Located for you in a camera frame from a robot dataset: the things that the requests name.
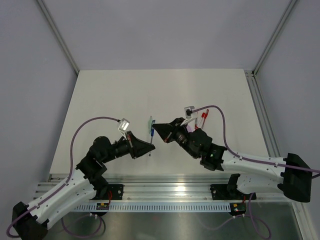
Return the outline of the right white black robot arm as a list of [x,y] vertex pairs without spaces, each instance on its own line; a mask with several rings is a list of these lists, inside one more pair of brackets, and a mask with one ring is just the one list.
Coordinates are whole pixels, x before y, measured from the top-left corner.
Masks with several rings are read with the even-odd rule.
[[227,183],[210,186],[213,200],[255,199],[257,193],[279,193],[301,203],[311,200],[313,174],[296,154],[266,158],[232,153],[200,128],[189,132],[182,117],[152,127],[165,143],[176,142],[205,169],[232,173]]

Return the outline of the blue ballpoint pen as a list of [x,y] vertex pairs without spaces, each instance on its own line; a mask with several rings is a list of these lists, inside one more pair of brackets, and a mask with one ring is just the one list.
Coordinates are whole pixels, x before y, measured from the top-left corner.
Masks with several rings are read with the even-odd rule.
[[[153,137],[154,137],[154,129],[151,128],[150,130],[150,144],[153,143]],[[152,150],[148,153],[148,157],[150,157],[152,155]]]

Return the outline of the clear red-tipped pen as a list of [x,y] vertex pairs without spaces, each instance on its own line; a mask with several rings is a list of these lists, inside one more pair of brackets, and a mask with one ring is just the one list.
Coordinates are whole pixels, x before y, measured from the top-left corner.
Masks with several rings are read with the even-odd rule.
[[198,125],[197,125],[198,128],[201,128],[201,127],[202,127],[202,123],[203,123],[204,117],[205,117],[205,113],[203,112],[203,113],[201,114],[200,120],[199,120]]

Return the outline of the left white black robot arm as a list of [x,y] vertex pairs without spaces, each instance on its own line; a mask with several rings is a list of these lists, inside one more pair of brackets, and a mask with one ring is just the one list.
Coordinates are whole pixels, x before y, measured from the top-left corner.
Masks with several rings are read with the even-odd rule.
[[103,176],[106,163],[125,155],[137,159],[155,148],[131,131],[114,143],[106,136],[96,138],[86,156],[64,180],[28,204],[20,201],[13,207],[11,227],[17,233],[15,237],[41,240],[58,220],[82,202],[111,197],[109,183]]

